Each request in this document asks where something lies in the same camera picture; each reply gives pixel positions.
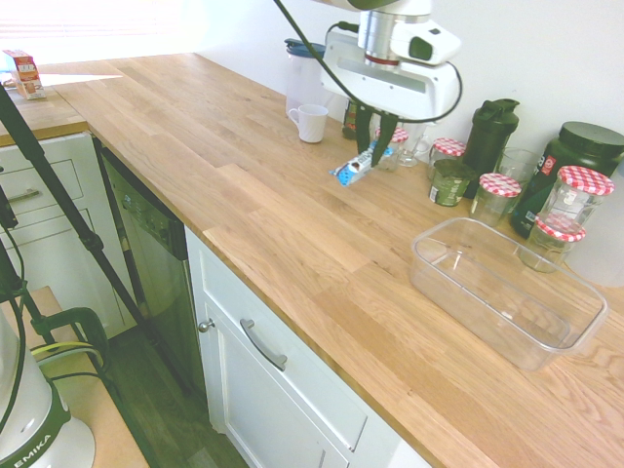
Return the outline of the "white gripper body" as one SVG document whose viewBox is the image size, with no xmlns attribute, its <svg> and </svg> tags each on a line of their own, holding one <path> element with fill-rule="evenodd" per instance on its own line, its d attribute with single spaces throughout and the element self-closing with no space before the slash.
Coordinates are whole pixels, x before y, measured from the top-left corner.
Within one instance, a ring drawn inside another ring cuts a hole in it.
<svg viewBox="0 0 624 468">
<path fill-rule="evenodd" d="M 330 69 L 321 72 L 326 90 L 400 117 L 437 120 L 457 103 L 457 73 L 450 63 L 371 65 L 356 37 L 335 30 L 328 35 L 324 62 Z"/>
</svg>

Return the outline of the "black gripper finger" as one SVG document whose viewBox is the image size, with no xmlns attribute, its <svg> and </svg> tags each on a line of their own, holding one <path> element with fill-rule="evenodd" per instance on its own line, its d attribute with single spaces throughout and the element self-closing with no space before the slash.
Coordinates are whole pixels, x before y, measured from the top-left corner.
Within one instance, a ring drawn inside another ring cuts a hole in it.
<svg viewBox="0 0 624 468">
<path fill-rule="evenodd" d="M 362 102 L 357 104 L 355 125 L 356 125 L 357 151 L 359 154 L 367 150 L 371 144 L 371 135 L 370 135 L 371 116 L 372 116 L 372 110 L 369 106 L 365 105 Z"/>
<path fill-rule="evenodd" d="M 398 116 L 393 113 L 383 112 L 380 114 L 380 133 L 377 137 L 374 150 L 371 155 L 371 166 L 374 168 L 378 165 L 384 151 L 391 142 L 396 126 L 398 124 Z"/>
</svg>

